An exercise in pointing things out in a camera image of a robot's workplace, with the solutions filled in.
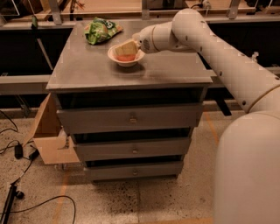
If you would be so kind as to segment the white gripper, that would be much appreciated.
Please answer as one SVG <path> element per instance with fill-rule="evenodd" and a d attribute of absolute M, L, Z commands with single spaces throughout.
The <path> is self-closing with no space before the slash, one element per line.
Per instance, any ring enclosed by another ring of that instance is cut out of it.
<path fill-rule="evenodd" d="M 117 55 L 137 54 L 137 46 L 144 53 L 154 53 L 154 45 L 152 44 L 151 40 L 152 31 L 153 26 L 147 26 L 143 28 L 141 31 L 132 35 L 133 40 L 118 45 L 115 48 L 115 53 Z"/>

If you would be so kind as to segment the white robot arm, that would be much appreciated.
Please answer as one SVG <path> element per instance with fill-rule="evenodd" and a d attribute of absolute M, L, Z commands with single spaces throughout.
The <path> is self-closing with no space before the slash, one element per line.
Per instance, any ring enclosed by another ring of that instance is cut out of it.
<path fill-rule="evenodd" d="M 132 38 L 145 53 L 193 49 L 245 112 L 220 137 L 213 224 L 280 224 L 280 79 L 214 34 L 196 10 Z"/>

